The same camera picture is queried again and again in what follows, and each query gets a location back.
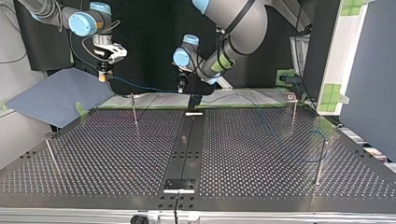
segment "gray fabric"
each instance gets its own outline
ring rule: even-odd
[[[98,106],[114,93],[106,83],[76,68],[64,69],[7,102],[22,114],[63,128],[80,114],[77,103],[85,110]]]
[[[396,2],[370,3],[346,91],[341,121],[396,161]]]

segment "blue cable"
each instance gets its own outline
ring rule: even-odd
[[[113,77],[111,79],[116,79],[118,81],[124,82],[124,83],[126,83],[126,84],[128,84],[130,86],[136,87],[136,88],[141,89],[141,90],[177,93],[177,91],[164,91],[164,90],[160,90],[160,89],[157,89],[157,88],[139,86],[139,85],[136,85],[136,84],[134,84],[134,83],[132,83],[130,81],[127,81],[127,80],[125,80],[123,78],[120,78],[120,77]]]
[[[260,115],[265,119],[264,122],[265,122],[265,124],[268,126],[268,129],[270,130],[270,134],[272,135],[272,137],[276,140],[277,144],[278,144],[281,148],[286,148],[285,145],[281,142],[279,134],[276,132],[275,128],[272,126],[272,124],[271,124],[271,122],[269,121],[269,119],[263,114],[262,109],[261,109],[258,105],[256,105],[252,100],[250,100],[249,98],[247,98],[246,96],[239,95],[239,94],[230,94],[230,95],[226,95],[226,96],[221,96],[220,98],[218,98],[218,99],[216,99],[216,100],[214,100],[214,101],[210,101],[210,102],[208,102],[208,101],[202,101],[202,102],[207,103],[207,104],[213,104],[213,103],[215,103],[216,101],[218,101],[218,100],[220,100],[220,99],[224,99],[224,98],[226,98],[226,97],[233,96],[233,95],[236,95],[236,96],[239,96],[239,97],[242,97],[242,98],[248,100],[248,101],[251,102],[257,109],[259,109],[259,113],[260,113]],[[317,130],[314,130],[314,131],[312,131],[312,132],[310,132],[310,133],[319,134],[319,135],[323,138],[323,148],[324,148],[325,145],[326,145],[326,143],[327,143],[326,136],[325,136],[323,133],[321,133],[320,131],[317,131]],[[300,159],[300,160],[302,160],[302,161],[304,161],[304,162],[307,162],[307,163],[317,163],[317,162],[323,161],[323,160],[327,157],[327,155],[328,155],[328,150],[326,150],[326,153],[325,153],[321,158],[319,158],[319,159],[317,159],[317,160],[315,160],[315,161],[309,161],[309,160],[305,160],[305,159],[303,159],[303,158],[298,158],[298,159]]]
[[[131,86],[133,86],[133,87],[136,87],[136,88],[139,88],[139,89],[142,89],[142,90],[177,93],[177,91],[164,91],[164,90],[160,90],[160,89],[156,89],[156,88],[139,86],[139,85],[136,85],[136,84],[134,84],[134,83],[132,83],[132,82],[130,82],[130,81],[127,81],[127,80],[125,80],[125,79],[122,79],[122,78],[120,78],[120,77],[113,77],[113,79],[119,80],[119,81],[121,81],[121,82],[124,82],[124,83],[126,83],[126,84],[128,84],[128,85],[131,85]],[[268,120],[268,118],[265,117],[265,115],[264,115],[263,112],[262,112],[262,109],[261,109],[258,105],[256,105],[252,100],[250,100],[249,98],[247,98],[246,96],[239,95],[239,94],[230,94],[230,95],[226,95],[226,96],[221,96],[220,98],[218,98],[218,99],[216,99],[216,100],[214,100],[214,101],[211,101],[211,102],[208,102],[208,101],[202,101],[202,102],[207,103],[207,104],[213,104],[213,103],[215,103],[216,101],[219,101],[219,100],[221,100],[221,99],[224,99],[224,98],[227,98],[227,97],[230,97],[230,96],[233,96],[233,95],[238,96],[238,97],[242,97],[242,98],[248,100],[248,101],[251,102],[257,109],[259,109],[259,113],[261,114],[261,116],[262,116],[263,118],[266,119],[265,124],[269,126],[269,130],[270,130],[271,135],[273,136],[273,138],[276,140],[277,144],[278,144],[281,148],[285,148],[285,146],[284,146],[284,145],[281,143],[281,141],[279,140],[279,139],[280,139],[279,134],[276,132],[275,128],[272,126],[272,124],[271,124],[271,122]],[[319,134],[319,135],[323,138],[323,140],[324,140],[324,142],[323,142],[323,147],[325,147],[325,144],[327,143],[327,139],[326,139],[326,137],[325,137],[325,135],[324,135],[323,133],[321,133],[321,132],[319,132],[319,131],[312,131],[312,132],[310,132],[310,133]],[[324,155],[322,158],[319,158],[319,159],[316,160],[316,161],[307,161],[307,160],[304,160],[304,159],[301,159],[301,158],[299,158],[299,159],[301,159],[302,161],[308,162],[308,163],[316,163],[316,162],[320,162],[320,161],[324,160],[324,159],[326,158],[327,154],[328,154],[328,151],[326,151],[325,155]]]
[[[301,90],[300,90],[300,87],[298,87],[298,84],[297,84],[297,82],[296,82],[295,79],[293,79],[293,82],[294,82],[294,84],[296,84],[297,91],[298,91],[300,94],[303,94],[303,93],[301,92]]]

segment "metal bracket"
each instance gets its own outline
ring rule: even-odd
[[[194,179],[168,179],[166,180],[163,193],[166,194],[193,194],[195,193]]]

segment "light blue panel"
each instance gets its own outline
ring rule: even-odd
[[[99,106],[114,95],[106,83],[77,70],[64,69],[7,102],[7,106],[29,117],[64,128],[79,117],[76,103],[85,110]]]

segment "green tape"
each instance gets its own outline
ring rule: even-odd
[[[321,112],[335,112],[337,105],[341,101],[341,84],[325,84],[323,93],[321,95],[319,111]]]
[[[224,56],[224,54],[221,54],[219,61],[215,62],[212,65],[211,69],[218,73],[224,71],[224,69],[221,67],[220,64],[226,69],[231,69],[233,68],[234,62],[228,61],[228,59]]]
[[[278,87],[292,87],[293,84],[286,84],[286,82],[280,80],[280,77],[283,77],[283,76],[294,77],[295,74],[296,74],[296,70],[294,70],[294,69],[277,70],[277,73],[276,73],[276,85]]]
[[[7,101],[8,101],[7,99],[0,101],[0,110],[8,110],[8,107],[6,106]]]
[[[359,16],[363,4],[364,0],[344,0],[343,7],[341,8],[341,16]]]
[[[84,107],[82,107],[82,104],[80,102],[76,103],[76,110],[78,111],[79,115],[82,117],[85,117],[88,115],[88,111],[86,111],[84,109]]]

